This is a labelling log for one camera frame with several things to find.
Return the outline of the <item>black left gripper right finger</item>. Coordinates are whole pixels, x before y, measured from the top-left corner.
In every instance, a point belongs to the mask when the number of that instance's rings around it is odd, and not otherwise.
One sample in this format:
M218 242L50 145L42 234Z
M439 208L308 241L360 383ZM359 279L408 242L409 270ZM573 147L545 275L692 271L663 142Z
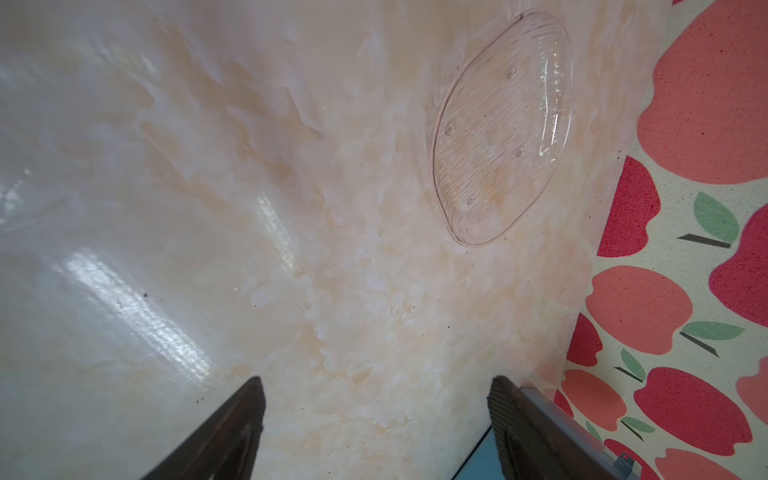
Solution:
M624 462L537 389L497 376L487 406L506 479L624 477Z

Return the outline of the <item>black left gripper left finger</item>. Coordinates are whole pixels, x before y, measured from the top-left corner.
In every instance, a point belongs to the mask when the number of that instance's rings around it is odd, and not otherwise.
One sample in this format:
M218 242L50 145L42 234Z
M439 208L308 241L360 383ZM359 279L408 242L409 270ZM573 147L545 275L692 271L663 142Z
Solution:
M249 479L265 410L261 379L251 377L144 479Z

